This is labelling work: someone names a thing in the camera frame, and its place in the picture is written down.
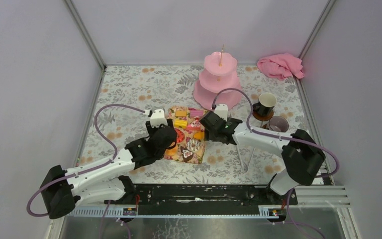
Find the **cup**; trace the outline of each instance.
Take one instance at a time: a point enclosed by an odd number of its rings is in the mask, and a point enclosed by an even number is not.
[[[286,132],[289,129],[287,120],[280,116],[273,116],[267,123],[267,128],[275,132]]]
[[[253,104],[253,110],[262,117],[268,116],[275,107],[278,99],[272,93],[262,93],[258,97],[258,103]]]

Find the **pink cloth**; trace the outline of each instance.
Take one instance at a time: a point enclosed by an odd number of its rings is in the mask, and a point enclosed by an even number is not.
[[[304,77],[301,59],[289,53],[262,57],[257,62],[258,69],[268,77],[284,80],[294,74],[298,79]]]

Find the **floral tablecloth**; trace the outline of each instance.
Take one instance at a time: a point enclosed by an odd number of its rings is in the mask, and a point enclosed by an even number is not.
[[[103,79],[95,112],[107,104],[119,103],[140,109],[172,106],[201,108],[192,97],[193,85],[202,66],[109,66]],[[238,66],[242,89],[255,103],[258,95],[271,92],[278,98],[275,115],[286,118],[289,131],[307,130],[305,115],[293,78],[279,81],[264,76],[256,66]],[[241,102],[229,111],[234,118],[245,120],[250,107]],[[147,136],[144,115],[123,108],[105,109],[98,118],[101,131],[118,148],[140,137]],[[260,125],[254,118],[252,125]],[[242,169],[234,145],[207,142],[200,165],[161,159],[156,163],[127,173],[134,183],[197,183],[197,184],[267,184],[271,177],[285,166],[281,158],[268,152],[255,150],[248,164],[251,147],[240,147]],[[86,138],[79,164],[84,165],[113,154],[113,148],[97,134],[93,124]],[[315,179],[314,184],[322,184]]]

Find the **wooden coaster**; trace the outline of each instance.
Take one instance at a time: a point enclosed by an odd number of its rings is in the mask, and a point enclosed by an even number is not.
[[[275,114],[274,110],[272,112],[270,112],[270,114],[268,116],[261,116],[259,115],[257,112],[253,111],[253,116],[254,118],[256,118],[257,120],[259,121],[269,121],[273,115]]]

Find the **white wall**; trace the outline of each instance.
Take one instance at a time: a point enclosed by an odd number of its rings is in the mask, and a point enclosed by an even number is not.
[[[201,63],[213,51],[241,63],[297,56],[327,0],[75,0],[107,64]]]
[[[0,239],[43,238],[49,219],[27,200],[73,165],[99,74],[61,0],[0,0]]]
[[[362,238],[382,238],[382,1],[338,1],[303,60],[320,135],[340,157]]]

